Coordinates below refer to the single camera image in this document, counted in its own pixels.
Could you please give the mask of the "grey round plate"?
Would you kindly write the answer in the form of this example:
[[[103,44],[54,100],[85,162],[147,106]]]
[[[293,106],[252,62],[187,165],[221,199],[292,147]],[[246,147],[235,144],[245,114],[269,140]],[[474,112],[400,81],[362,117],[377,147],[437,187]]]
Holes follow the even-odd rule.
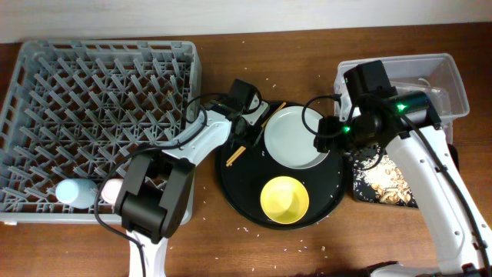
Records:
[[[329,155],[314,147],[315,136],[302,122],[303,106],[290,106],[276,112],[264,131],[264,143],[270,156],[290,169],[309,169]]]

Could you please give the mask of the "yellow bowl with shells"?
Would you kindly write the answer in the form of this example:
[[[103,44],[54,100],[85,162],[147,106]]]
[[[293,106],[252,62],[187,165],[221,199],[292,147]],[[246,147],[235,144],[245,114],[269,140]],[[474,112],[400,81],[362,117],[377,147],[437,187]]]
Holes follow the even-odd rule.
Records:
[[[302,182],[289,176],[279,176],[269,180],[262,188],[260,205],[271,221],[290,225],[306,215],[310,198]]]

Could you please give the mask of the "pink cup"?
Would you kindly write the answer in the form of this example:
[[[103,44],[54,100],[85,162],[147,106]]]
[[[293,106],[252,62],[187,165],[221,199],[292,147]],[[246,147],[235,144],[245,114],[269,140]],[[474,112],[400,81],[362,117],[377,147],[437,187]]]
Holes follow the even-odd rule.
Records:
[[[105,202],[114,205],[118,198],[118,193],[122,187],[122,179],[109,179],[101,191],[101,197]]]

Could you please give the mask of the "light blue cup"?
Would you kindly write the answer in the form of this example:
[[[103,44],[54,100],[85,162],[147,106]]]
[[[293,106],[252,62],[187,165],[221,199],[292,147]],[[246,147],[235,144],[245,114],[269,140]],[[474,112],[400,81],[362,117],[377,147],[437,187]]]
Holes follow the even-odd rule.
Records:
[[[55,188],[55,196],[61,203],[76,209],[88,209],[95,202],[97,185],[90,179],[65,179]]]

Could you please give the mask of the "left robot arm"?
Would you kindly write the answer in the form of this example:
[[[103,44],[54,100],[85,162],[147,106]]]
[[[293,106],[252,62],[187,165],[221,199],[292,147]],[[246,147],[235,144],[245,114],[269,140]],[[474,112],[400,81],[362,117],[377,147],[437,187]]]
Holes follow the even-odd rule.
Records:
[[[199,105],[171,141],[140,146],[125,158],[128,170],[113,207],[130,242],[131,276],[164,275],[167,242],[190,212],[197,166],[229,140],[256,145],[267,107],[254,85],[236,79],[228,93]]]

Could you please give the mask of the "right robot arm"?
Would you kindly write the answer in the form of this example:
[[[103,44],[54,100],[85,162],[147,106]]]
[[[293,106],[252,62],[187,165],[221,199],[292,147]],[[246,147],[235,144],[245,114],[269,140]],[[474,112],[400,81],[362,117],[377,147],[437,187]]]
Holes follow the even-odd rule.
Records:
[[[344,73],[351,100],[346,119],[320,119],[314,147],[354,154],[379,145],[401,170],[437,251],[429,276],[489,276],[491,229],[454,164],[440,116],[422,91],[397,92],[382,61]]]

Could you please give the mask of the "grey dishwasher rack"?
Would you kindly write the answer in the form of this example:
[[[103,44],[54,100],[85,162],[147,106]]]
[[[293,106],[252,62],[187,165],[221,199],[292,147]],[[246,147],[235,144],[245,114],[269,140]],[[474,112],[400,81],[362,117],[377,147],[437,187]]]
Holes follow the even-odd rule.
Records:
[[[142,144],[182,132],[197,112],[201,62],[186,41],[24,43],[1,108],[1,220],[93,223],[57,200],[64,179],[100,182]]]

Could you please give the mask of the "round black tray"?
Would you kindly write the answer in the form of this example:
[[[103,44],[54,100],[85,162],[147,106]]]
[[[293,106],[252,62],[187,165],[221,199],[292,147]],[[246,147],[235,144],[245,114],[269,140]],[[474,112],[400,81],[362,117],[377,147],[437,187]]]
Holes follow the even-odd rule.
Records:
[[[316,129],[322,115],[307,108],[301,117],[309,128]],[[301,229],[323,220],[335,210],[344,196],[347,188],[344,170],[347,166],[336,148],[328,151],[329,155],[322,163],[309,169],[290,169],[277,163],[266,149],[264,133],[254,148],[246,149],[227,167],[226,161],[236,150],[238,146],[232,142],[220,147],[215,169],[222,192],[231,207],[255,224],[279,230]],[[306,215],[290,225],[271,221],[260,205],[262,188],[269,180],[279,176],[289,176],[302,182],[310,198]]]

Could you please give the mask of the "clear plastic bin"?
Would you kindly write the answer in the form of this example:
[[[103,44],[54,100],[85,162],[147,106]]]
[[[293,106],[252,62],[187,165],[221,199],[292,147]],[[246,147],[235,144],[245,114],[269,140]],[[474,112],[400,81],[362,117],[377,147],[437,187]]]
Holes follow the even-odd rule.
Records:
[[[380,57],[398,94],[424,92],[440,116],[447,143],[453,142],[453,120],[468,115],[470,106],[453,57],[447,53]]]

